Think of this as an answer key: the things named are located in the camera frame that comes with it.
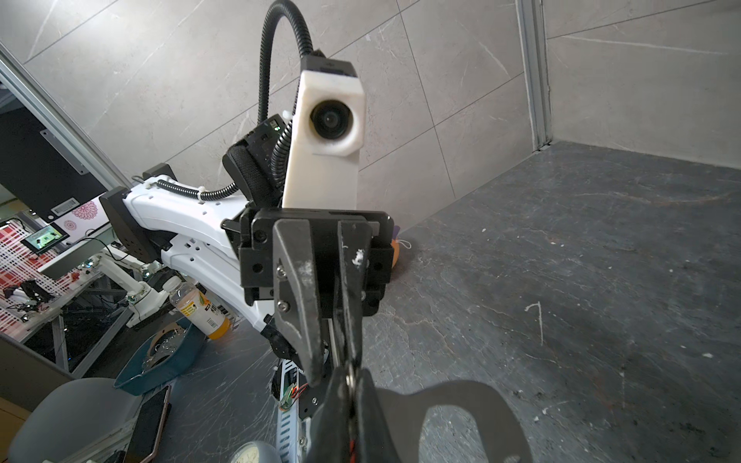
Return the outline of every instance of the barcode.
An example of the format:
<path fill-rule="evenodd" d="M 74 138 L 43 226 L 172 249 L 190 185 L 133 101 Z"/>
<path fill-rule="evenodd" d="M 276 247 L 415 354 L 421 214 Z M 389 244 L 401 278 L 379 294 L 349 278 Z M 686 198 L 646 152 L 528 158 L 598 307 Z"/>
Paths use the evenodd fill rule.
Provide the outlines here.
<path fill-rule="evenodd" d="M 52 207 L 51 211 L 55 213 L 57 216 L 62 216 L 65 213 L 70 212 L 75 207 L 79 206 L 80 203 L 77 202 L 74 198 L 69 198 L 67 201 L 61 203 L 58 206 Z"/>

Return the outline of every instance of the bottle label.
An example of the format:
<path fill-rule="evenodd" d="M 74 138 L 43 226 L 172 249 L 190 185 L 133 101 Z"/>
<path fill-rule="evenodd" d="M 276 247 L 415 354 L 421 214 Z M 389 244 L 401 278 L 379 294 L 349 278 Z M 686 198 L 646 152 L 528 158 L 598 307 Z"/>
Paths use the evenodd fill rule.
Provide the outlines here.
<path fill-rule="evenodd" d="M 180 312 L 207 335 L 222 326 L 226 318 L 200 291 L 195 299 L 180 309 Z"/>

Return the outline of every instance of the red mandala pattern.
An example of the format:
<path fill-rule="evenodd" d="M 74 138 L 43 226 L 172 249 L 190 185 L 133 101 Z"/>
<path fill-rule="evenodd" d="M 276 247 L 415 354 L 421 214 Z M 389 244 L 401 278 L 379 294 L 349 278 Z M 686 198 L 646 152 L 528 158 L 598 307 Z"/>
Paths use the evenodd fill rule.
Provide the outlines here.
<path fill-rule="evenodd" d="M 94 219 L 95 216 L 98 215 L 98 206 L 96 206 L 94 202 L 88 201 L 82 206 L 72 211 L 72 214 L 74 214 L 75 217 L 79 217 L 82 220 L 91 220 L 91 219 Z"/>

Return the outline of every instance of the white camera housing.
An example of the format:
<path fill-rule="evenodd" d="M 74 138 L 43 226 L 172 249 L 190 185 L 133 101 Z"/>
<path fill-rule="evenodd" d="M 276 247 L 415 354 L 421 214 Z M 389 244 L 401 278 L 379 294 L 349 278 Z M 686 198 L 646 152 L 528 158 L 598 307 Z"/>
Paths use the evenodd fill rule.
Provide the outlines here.
<path fill-rule="evenodd" d="M 354 210 L 357 208 L 360 148 L 365 141 L 365 91 L 357 77 L 304 70 L 293 116 L 283 207 Z M 324 101 L 350 109 L 350 127 L 338 139 L 322 138 L 311 120 Z"/>

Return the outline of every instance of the gray table surface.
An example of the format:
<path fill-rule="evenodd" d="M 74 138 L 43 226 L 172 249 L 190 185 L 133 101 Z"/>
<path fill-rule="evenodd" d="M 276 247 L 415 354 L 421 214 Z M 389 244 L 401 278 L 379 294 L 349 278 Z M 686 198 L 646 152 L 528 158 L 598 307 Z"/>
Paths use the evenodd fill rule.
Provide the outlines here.
<path fill-rule="evenodd" d="M 496 388 L 537 462 L 726 462 L 741 449 L 741 172 L 559 143 L 407 230 L 364 363 L 379 387 Z M 173 391 L 158 462 L 272 442 L 276 361 L 244 324 Z M 421 462 L 485 461 L 428 412 Z"/>

